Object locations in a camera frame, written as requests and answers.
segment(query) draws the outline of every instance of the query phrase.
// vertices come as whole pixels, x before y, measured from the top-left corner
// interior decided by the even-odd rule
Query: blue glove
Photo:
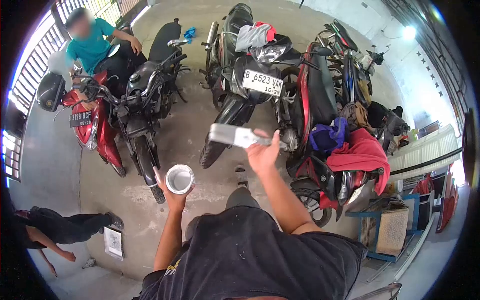
[[[191,44],[192,37],[195,37],[195,27],[187,29],[187,31],[185,31],[185,34],[183,36],[188,40],[188,43]]]

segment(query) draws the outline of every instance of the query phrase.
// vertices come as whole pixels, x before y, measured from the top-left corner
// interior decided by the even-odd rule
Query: fuel tank
[[[147,88],[148,79],[155,71],[157,63],[153,61],[147,61],[135,71],[127,82],[127,95],[131,96],[135,94],[136,90],[144,91]]]

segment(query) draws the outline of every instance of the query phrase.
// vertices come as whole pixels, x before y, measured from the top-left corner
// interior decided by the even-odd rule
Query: red jacket
[[[373,171],[384,168],[375,185],[375,192],[380,195],[390,177],[390,165],[380,143],[364,128],[350,133],[350,144],[343,143],[327,158],[327,165],[333,172],[346,170]]]

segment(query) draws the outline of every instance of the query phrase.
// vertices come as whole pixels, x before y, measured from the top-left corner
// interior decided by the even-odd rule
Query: motorcycle exhaust pipe
[[[205,43],[205,50],[209,50],[212,48],[212,42],[216,35],[214,31],[216,31],[217,28],[218,28],[218,22],[217,21],[212,22],[212,25],[210,26],[210,31],[208,32],[207,42]]]

